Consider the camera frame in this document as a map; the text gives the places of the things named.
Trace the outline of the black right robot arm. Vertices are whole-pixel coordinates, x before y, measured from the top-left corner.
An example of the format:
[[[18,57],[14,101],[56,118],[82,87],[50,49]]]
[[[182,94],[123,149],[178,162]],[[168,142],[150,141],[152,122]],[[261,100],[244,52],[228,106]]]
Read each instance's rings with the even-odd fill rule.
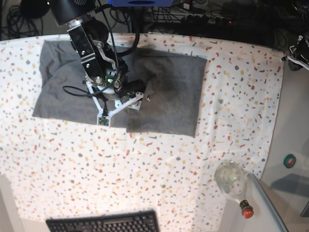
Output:
[[[108,44],[108,39],[113,38],[110,24],[90,15],[91,11],[103,13],[105,9],[113,9],[112,5],[102,5],[95,0],[49,0],[47,5],[58,26],[69,26],[71,44],[86,73],[86,97],[93,98],[98,109],[97,124],[111,126],[113,117],[124,109],[139,110],[146,84],[140,79],[128,80],[128,66],[123,60],[139,43],[137,21],[132,19],[135,27],[133,45],[124,52],[117,52],[114,43]]]

